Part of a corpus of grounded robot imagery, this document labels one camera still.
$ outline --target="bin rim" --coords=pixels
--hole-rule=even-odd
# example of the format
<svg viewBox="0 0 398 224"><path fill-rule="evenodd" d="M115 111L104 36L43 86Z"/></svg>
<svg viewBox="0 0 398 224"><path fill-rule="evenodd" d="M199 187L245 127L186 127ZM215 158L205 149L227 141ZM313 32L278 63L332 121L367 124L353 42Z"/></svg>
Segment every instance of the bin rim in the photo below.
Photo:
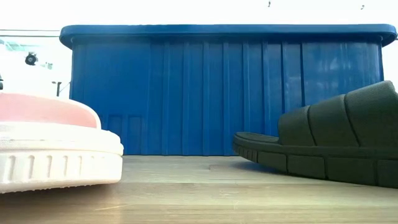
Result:
<svg viewBox="0 0 398 224"><path fill-rule="evenodd" d="M396 28L390 24L287 25L287 24L218 24L218 25L71 25L62 28L60 41L72 49L76 36L99 35L289 35L311 36L360 35L381 38L382 46L397 38Z"/></svg>

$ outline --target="black rubber sandal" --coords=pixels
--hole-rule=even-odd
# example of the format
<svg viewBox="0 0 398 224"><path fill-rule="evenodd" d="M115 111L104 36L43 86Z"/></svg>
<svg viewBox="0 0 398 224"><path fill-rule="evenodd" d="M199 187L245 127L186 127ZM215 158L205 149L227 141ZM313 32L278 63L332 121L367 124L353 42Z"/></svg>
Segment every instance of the black rubber sandal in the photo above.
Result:
<svg viewBox="0 0 398 224"><path fill-rule="evenodd" d="M236 133L234 151L289 174L398 188L398 94L390 81L283 114L279 136Z"/></svg>

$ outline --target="blue plastic storage bin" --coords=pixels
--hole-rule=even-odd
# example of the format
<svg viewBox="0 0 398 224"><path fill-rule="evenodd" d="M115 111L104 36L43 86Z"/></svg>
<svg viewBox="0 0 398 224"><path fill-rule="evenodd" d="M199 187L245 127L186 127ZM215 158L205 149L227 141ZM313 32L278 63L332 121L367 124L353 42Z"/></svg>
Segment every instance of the blue plastic storage bin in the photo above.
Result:
<svg viewBox="0 0 398 224"><path fill-rule="evenodd" d="M390 25L68 26L70 98L125 154L232 155L236 131L383 80Z"/></svg>

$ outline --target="pink shoe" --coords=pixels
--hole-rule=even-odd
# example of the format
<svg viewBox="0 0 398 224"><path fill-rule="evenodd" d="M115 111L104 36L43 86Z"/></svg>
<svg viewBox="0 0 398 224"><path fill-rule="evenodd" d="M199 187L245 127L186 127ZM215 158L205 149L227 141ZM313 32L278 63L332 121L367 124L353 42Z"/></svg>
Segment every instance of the pink shoe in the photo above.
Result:
<svg viewBox="0 0 398 224"><path fill-rule="evenodd" d="M88 106L15 93L0 105L0 193L120 180L120 138Z"/></svg>

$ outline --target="wooden floor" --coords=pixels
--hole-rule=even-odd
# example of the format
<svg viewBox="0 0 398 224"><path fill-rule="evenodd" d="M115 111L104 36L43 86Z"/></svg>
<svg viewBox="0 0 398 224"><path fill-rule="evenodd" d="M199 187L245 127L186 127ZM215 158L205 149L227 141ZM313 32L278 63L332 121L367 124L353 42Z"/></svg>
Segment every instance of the wooden floor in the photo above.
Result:
<svg viewBox="0 0 398 224"><path fill-rule="evenodd" d="M126 156L118 184L0 195L0 223L398 223L398 190L240 157Z"/></svg>

